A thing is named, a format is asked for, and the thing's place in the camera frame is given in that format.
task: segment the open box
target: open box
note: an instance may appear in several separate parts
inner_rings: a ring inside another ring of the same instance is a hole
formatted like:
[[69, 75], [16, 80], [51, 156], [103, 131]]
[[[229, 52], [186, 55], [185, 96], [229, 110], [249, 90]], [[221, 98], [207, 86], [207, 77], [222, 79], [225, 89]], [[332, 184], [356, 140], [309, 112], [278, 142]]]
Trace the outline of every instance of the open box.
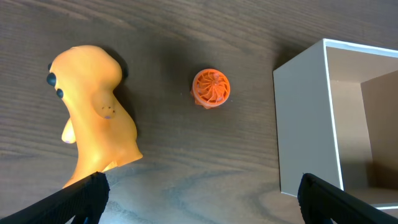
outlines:
[[323, 39], [274, 71], [282, 193], [312, 173], [398, 208], [398, 51]]

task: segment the orange rubber toy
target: orange rubber toy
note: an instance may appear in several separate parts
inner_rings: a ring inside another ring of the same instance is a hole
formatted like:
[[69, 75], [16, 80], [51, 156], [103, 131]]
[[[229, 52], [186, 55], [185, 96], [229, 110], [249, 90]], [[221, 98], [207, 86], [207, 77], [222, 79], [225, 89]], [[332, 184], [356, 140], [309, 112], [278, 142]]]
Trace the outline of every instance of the orange rubber toy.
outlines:
[[70, 115], [62, 141], [78, 148], [76, 169], [64, 187], [142, 158], [136, 125], [113, 95], [122, 79], [117, 61], [99, 47], [72, 47], [55, 58], [49, 72], [47, 82]]

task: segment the white box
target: white box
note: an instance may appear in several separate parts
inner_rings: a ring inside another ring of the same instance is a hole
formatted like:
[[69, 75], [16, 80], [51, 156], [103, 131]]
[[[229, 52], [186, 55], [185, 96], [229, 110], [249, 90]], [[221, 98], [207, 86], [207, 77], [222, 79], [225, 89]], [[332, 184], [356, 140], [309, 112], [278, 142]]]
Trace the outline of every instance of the white box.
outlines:
[[274, 71], [282, 193], [312, 173], [398, 208], [398, 51], [323, 39]]

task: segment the orange toy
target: orange toy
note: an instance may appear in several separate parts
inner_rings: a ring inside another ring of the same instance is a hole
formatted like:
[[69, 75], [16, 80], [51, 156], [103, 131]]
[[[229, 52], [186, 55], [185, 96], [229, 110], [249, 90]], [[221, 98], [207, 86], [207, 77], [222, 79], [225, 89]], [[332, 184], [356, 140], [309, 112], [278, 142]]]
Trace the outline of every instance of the orange toy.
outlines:
[[136, 125], [113, 95], [122, 79], [117, 61], [103, 49], [85, 45], [58, 55], [49, 71], [47, 82], [70, 115], [62, 141], [76, 141], [78, 147], [75, 172], [64, 187], [142, 158]]
[[208, 68], [200, 71], [193, 79], [191, 94], [195, 103], [206, 109], [222, 105], [229, 97], [229, 81], [220, 71]]

